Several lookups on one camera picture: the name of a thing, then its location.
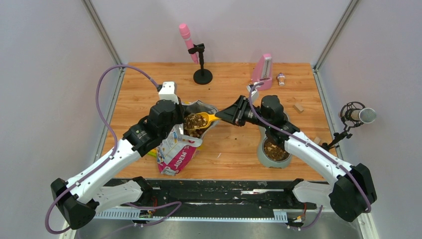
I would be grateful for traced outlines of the yellow plastic scoop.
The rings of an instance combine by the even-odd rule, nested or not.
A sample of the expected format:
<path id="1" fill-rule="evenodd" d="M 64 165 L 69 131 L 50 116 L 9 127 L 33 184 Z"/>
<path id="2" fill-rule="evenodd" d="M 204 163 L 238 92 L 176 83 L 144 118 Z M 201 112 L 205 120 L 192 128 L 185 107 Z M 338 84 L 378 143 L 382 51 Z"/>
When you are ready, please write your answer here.
<path id="1" fill-rule="evenodd" d="M 220 120 L 215 114 L 208 114 L 206 112 L 189 114 L 185 118 L 184 129 L 196 130 L 209 127 L 213 122 Z"/>

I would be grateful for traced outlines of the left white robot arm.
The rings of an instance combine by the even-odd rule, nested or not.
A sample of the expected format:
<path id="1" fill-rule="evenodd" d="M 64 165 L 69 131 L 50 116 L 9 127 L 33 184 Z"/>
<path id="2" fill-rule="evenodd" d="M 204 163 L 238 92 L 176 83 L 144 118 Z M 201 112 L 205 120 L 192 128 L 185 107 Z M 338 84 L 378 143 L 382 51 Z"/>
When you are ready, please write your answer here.
<path id="1" fill-rule="evenodd" d="M 106 187 L 118 172 L 145 156 L 165 140 L 172 128 L 183 122 L 181 102 L 159 100 L 149 115 L 124 133 L 107 154 L 78 175 L 51 183 L 54 205 L 69 227 L 80 229 L 94 216 L 118 205 L 138 203 L 146 206 L 152 201 L 152 188 L 143 177 L 135 177 L 119 186 Z"/>

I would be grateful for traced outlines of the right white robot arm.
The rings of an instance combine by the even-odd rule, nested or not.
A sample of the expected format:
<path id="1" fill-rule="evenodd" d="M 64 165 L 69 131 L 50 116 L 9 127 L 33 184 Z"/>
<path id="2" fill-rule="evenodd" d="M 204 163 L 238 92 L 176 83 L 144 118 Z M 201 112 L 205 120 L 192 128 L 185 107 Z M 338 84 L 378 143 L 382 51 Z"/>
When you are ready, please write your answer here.
<path id="1" fill-rule="evenodd" d="M 248 122 L 264 128 L 274 145 L 304 161 L 326 180 L 326 184 L 299 181 L 284 194 L 287 206 L 296 208 L 302 203 L 330 206 L 347 222 L 371 212 L 377 195 L 368 167 L 362 163 L 354 166 L 312 142 L 285 118 L 284 107 L 276 95 L 264 96 L 259 107 L 240 96 L 215 115 L 232 125 L 244 126 Z"/>

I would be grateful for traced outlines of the pet food bag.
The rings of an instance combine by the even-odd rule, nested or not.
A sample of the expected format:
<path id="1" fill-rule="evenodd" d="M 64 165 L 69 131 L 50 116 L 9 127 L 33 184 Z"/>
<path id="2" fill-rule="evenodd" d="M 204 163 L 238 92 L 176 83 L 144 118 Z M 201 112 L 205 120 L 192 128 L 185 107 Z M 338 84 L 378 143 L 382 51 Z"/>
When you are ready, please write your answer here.
<path id="1" fill-rule="evenodd" d="M 180 173 L 201 149 L 207 131 L 215 127 L 214 121 L 207 128 L 188 131 L 185 123 L 174 126 L 166 139 L 156 148 L 156 161 L 159 172 L 175 176 Z"/>

